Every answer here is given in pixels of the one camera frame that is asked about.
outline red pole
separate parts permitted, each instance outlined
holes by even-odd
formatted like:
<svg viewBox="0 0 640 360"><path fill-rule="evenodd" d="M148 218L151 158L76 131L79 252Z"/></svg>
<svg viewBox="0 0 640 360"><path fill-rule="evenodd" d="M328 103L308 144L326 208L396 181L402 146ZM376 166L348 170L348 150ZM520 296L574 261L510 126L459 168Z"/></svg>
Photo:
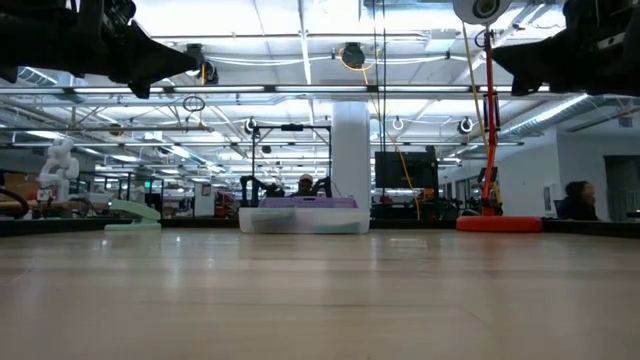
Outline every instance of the red pole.
<svg viewBox="0 0 640 360"><path fill-rule="evenodd" d="M489 125L489 154L487 156L487 172L484 180L484 188L482 189L482 215L483 216L495 216L496 210L491 206L491 189L493 182L491 177L493 176L493 166L495 164L496 157L496 122L495 122L495 98L493 89L493 49L491 44L491 31L489 25L485 30L484 35L485 52L487 54L487 106L489 107L487 123Z"/></svg>

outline purple bin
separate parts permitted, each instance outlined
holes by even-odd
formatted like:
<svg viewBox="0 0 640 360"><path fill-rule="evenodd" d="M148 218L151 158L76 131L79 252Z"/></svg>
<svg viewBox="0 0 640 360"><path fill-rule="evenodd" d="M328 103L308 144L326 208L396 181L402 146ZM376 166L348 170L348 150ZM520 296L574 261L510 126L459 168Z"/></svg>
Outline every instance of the purple bin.
<svg viewBox="0 0 640 360"><path fill-rule="evenodd" d="M298 209L356 209L358 204L351 198L289 197L265 198L261 208L298 208Z"/></svg>

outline wooden table surface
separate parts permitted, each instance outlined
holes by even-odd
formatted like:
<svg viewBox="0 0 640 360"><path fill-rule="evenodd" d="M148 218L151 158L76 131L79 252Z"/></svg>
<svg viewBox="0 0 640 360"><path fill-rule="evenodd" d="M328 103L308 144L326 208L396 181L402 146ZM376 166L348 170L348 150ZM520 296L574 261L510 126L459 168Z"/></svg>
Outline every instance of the wooden table surface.
<svg viewBox="0 0 640 360"><path fill-rule="evenodd" d="M0 359L638 358L633 240L214 230L0 240Z"/></svg>

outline red base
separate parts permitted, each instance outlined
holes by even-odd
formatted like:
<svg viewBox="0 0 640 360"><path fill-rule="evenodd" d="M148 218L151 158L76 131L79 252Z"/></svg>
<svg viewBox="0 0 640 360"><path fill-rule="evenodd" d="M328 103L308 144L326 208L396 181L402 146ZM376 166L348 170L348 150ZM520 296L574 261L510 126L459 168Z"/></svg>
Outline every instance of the red base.
<svg viewBox="0 0 640 360"><path fill-rule="evenodd" d="M462 216L456 222L458 231L535 233L542 232L542 220L529 216Z"/></svg>

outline dark hair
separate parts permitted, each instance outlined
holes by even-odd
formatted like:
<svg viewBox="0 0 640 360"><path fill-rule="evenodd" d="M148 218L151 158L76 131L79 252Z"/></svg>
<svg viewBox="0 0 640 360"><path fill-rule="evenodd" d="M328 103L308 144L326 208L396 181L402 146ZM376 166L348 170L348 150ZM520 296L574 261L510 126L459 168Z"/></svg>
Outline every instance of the dark hair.
<svg viewBox="0 0 640 360"><path fill-rule="evenodd" d="M584 187L587 186L588 181L573 181L567 184L567 187L564 188L564 192L567 193L567 196L582 196L582 192L584 191Z"/></svg>

